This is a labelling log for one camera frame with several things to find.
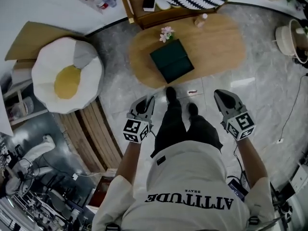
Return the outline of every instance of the wooden pallet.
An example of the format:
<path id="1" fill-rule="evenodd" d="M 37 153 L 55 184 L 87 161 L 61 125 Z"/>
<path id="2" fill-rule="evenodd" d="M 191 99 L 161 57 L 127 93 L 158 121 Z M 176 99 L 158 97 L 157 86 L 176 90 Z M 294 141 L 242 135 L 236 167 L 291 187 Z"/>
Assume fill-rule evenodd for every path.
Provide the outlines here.
<path id="1" fill-rule="evenodd" d="M 60 115 L 70 140 L 91 172 L 118 168 L 123 157 L 99 99 L 82 110 Z"/>

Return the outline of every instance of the black shoe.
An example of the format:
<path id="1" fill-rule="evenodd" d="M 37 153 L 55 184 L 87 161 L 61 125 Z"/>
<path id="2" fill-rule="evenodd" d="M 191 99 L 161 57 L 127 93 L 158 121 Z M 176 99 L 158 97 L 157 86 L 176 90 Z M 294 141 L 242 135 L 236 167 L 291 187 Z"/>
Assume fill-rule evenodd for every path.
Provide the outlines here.
<path id="1" fill-rule="evenodd" d="M 166 89 L 166 97 L 169 103 L 175 101 L 177 99 L 177 92 L 173 87 L 167 87 Z"/>
<path id="2" fill-rule="evenodd" d="M 198 115 L 198 107 L 194 103 L 188 104 L 188 113 L 190 116 L 196 116 Z"/>

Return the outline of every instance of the white tile floor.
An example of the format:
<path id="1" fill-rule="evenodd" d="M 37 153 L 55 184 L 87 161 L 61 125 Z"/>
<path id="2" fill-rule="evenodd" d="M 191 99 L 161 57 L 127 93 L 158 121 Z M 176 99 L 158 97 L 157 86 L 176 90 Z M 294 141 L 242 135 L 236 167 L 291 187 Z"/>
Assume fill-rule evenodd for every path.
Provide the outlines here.
<path id="1" fill-rule="evenodd" d="M 294 64 L 291 58 L 282 55 L 273 42 L 275 28 L 286 25 L 290 18 L 273 11 L 239 5 L 226 5 L 219 13 L 229 15 L 238 23 L 246 44 L 246 60 L 237 69 L 175 86 L 178 98 L 183 110 L 189 101 L 195 102 L 199 113 L 217 129 L 224 145 L 221 151 L 228 173 L 239 176 L 240 168 L 233 156 L 235 143 L 220 124 L 222 115 L 213 97 L 215 89 L 238 94 L 256 120 L 257 128 L 250 138 L 267 167 L 271 182 L 275 187 L 281 186 L 292 175 L 308 143 L 308 79 L 303 78 L 296 106 L 283 132 L 284 142 L 276 144 L 294 103 L 299 79 L 307 72 L 302 66 Z M 167 110 L 163 89 L 154 90 L 141 84 L 130 69 L 128 46 L 139 30 L 137 26 L 123 22 L 91 38 L 105 64 L 101 103 L 123 152 L 127 146 L 122 134 L 126 113 L 137 98 L 156 93 L 154 133 L 158 132 Z M 183 121 L 188 127 L 185 112 Z M 148 135 L 141 148 L 135 184 L 135 190 L 139 192 L 145 190 L 152 163 L 152 134 Z"/>

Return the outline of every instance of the person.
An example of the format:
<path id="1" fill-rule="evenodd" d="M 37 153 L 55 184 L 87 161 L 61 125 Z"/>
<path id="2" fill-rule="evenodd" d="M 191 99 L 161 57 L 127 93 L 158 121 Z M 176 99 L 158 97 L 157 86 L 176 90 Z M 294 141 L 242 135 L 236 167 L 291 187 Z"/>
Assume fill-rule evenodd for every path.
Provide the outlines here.
<path id="1" fill-rule="evenodd" d="M 243 202 L 226 184 L 216 129 L 190 103 L 191 125 L 186 132 L 176 91 L 169 87 L 166 96 L 168 109 L 155 139 L 146 194 L 133 198 L 141 145 L 130 142 L 92 231 L 242 231 L 270 223 L 274 219 L 270 181 L 250 140 L 237 141 L 251 188 Z M 118 229 L 109 229 L 113 225 Z"/>

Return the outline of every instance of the egg-shaped cushion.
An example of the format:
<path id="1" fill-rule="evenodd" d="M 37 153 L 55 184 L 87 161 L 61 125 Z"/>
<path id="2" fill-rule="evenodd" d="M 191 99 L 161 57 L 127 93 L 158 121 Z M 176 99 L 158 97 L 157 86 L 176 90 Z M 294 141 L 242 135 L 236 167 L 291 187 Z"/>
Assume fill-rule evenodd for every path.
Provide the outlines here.
<path id="1" fill-rule="evenodd" d="M 60 98 L 55 92 L 55 81 L 65 68 L 74 66 L 81 70 L 75 95 Z M 44 46 L 32 68 L 34 94 L 50 112 L 67 114 L 83 109 L 100 92 L 103 64 L 95 48 L 84 41 L 60 38 Z"/>

